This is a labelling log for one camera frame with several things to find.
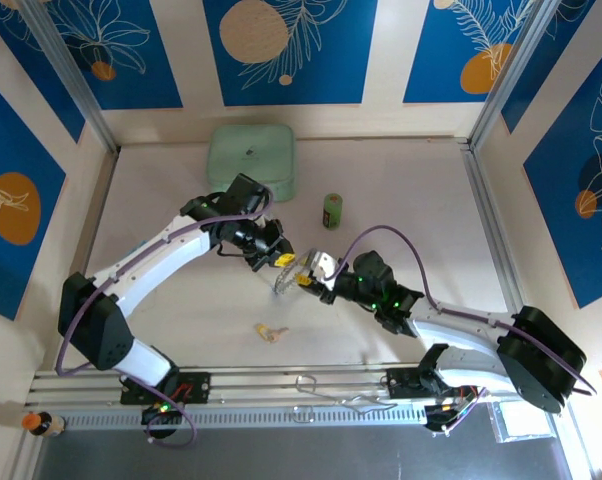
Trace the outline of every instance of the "green can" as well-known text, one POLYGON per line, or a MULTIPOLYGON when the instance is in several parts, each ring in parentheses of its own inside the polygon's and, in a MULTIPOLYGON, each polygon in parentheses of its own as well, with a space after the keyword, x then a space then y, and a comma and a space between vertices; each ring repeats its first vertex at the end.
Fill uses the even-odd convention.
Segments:
POLYGON ((328 193, 323 199, 323 226, 334 230, 341 224, 343 198, 337 193, 328 193))

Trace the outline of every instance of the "white floor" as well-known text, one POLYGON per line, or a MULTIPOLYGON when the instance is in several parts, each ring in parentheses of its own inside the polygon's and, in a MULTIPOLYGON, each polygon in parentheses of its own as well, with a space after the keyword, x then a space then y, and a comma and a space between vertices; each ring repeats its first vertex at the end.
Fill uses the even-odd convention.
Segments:
MULTIPOLYGON (((115 170, 88 274, 116 263, 162 229, 190 198, 209 193, 207 146, 124 148, 115 170)), ((298 143, 299 190, 276 204, 295 250, 343 254, 365 228, 402 230, 423 256, 434 295, 474 308, 503 311, 505 303, 466 176, 459 146, 417 140, 324 140, 298 143), (325 194, 344 198, 341 227, 321 224, 325 194)), ((395 278, 422 290, 409 250, 389 232, 375 232, 359 251, 376 249, 395 278)), ((139 305, 133 333, 182 366, 253 366, 418 361, 414 339, 383 330, 354 304, 334 306, 299 289, 276 297, 278 270, 257 274, 242 259, 199 258, 139 305), (288 327, 267 344, 254 326, 288 327)), ((71 352, 68 364, 79 363, 71 352)))

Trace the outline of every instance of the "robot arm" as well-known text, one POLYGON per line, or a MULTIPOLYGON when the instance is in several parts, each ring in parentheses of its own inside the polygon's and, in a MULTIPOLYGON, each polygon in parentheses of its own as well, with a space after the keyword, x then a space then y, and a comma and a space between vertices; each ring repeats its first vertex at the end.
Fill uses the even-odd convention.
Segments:
POLYGON ((292 261, 292 247, 278 220, 247 219, 259 214, 257 208, 269 202, 269 195, 264 186, 239 175, 227 192, 189 201, 166 228, 117 264, 90 279, 80 273, 70 276, 63 285, 59 333, 65 336, 83 309, 70 341, 91 364, 169 391, 167 382, 178 369, 136 339, 127 318, 165 279, 211 249, 221 248, 222 242, 238 247, 253 271, 292 261))
POLYGON ((297 283, 323 303, 331 305, 338 297, 355 302, 389 332, 418 338, 428 349, 420 369, 390 379, 391 394, 425 390, 436 396, 472 385, 516 392, 558 413, 576 382, 566 365, 578 374, 585 364, 584 353, 540 310, 524 307, 511 316, 437 302, 398 284, 375 251, 359 255, 353 271, 346 265, 336 277, 337 260, 324 252, 313 252, 306 266, 307 274, 297 275, 297 283))

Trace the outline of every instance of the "small can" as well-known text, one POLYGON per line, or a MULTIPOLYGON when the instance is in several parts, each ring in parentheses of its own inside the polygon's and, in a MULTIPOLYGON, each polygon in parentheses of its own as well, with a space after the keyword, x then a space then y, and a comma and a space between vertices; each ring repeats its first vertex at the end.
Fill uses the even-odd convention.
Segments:
POLYGON ((323 199, 323 226, 334 230, 341 224, 343 198, 337 193, 328 193, 323 199))
POLYGON ((65 420, 48 412, 28 413, 21 426, 37 437, 56 437, 65 430, 65 420))

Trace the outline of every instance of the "orange bottle cap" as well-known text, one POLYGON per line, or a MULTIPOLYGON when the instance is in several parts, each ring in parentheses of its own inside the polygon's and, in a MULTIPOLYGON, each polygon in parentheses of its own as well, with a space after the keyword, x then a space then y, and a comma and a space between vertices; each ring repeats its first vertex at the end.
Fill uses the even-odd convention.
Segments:
POLYGON ((21 420, 21 426, 26 430, 34 430, 41 425, 41 416, 36 413, 28 413, 23 420, 21 420))

